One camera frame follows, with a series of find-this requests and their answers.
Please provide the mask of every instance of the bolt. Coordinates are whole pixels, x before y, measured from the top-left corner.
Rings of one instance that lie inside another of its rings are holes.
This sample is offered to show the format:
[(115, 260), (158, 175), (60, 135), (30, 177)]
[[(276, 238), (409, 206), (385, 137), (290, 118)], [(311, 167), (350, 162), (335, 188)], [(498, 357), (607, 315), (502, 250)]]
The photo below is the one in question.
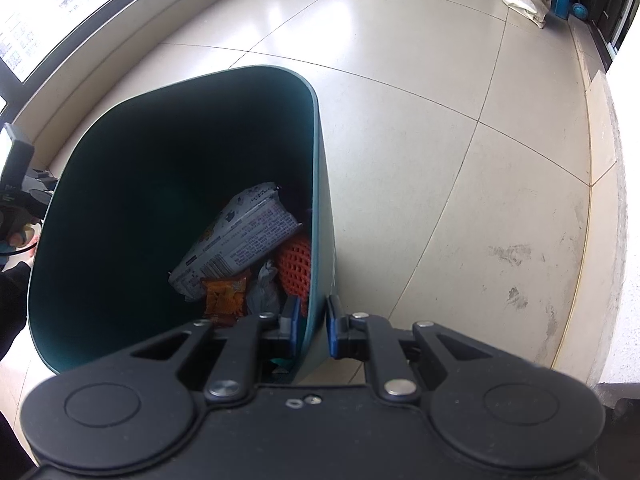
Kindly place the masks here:
[(209, 388), (209, 393), (216, 397), (231, 397), (240, 391), (240, 384), (231, 379), (223, 379), (214, 382)]
[(404, 397), (411, 395), (417, 390), (417, 386), (413, 381), (407, 379), (392, 379), (385, 383), (385, 391), (389, 395)]
[(287, 399), (284, 405), (288, 408), (291, 408), (292, 410), (299, 410), (305, 405), (305, 403), (300, 399)]
[(320, 404), (322, 402), (322, 397), (317, 395), (308, 395), (305, 397), (305, 402), (307, 404), (311, 404), (312, 406), (315, 406), (316, 404)]

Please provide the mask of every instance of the white wall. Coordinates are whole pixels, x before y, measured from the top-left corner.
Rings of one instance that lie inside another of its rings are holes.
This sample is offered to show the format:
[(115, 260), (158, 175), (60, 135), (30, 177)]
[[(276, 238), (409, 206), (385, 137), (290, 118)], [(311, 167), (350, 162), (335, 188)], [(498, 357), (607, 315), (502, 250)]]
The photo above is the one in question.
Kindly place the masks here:
[(612, 344), (597, 386), (605, 402), (640, 398), (640, 18), (607, 72), (626, 186), (626, 262)]

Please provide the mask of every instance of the teal trash bin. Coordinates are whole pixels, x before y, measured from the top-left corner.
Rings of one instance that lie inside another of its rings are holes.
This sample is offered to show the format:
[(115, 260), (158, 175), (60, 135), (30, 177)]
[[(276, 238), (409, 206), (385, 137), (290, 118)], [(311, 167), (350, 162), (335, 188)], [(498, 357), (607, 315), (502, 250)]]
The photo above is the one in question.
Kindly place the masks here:
[(298, 365), (332, 292), (334, 228), (318, 99), (251, 66), (179, 82), (105, 113), (76, 146), (44, 221), (28, 296), (55, 372), (201, 317), (168, 273), (236, 193), (273, 181), (311, 209), (311, 288)]

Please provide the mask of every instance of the blue ball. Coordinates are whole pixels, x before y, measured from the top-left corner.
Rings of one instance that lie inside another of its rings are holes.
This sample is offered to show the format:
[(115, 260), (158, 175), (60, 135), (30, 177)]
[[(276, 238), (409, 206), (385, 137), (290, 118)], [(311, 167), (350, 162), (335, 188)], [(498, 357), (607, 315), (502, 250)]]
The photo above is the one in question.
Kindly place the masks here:
[(587, 15), (588, 15), (587, 7), (585, 7), (583, 4), (573, 4), (571, 6), (571, 12), (579, 20), (587, 19)]

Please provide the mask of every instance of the barcode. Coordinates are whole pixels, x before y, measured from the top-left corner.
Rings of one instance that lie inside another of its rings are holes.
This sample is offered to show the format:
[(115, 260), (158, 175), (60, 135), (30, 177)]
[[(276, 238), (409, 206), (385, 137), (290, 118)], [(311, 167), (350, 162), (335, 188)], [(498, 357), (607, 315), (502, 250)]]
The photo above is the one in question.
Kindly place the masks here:
[(219, 254), (216, 254), (216, 256), (202, 266), (202, 273), (208, 278), (224, 278), (231, 276), (233, 270)]

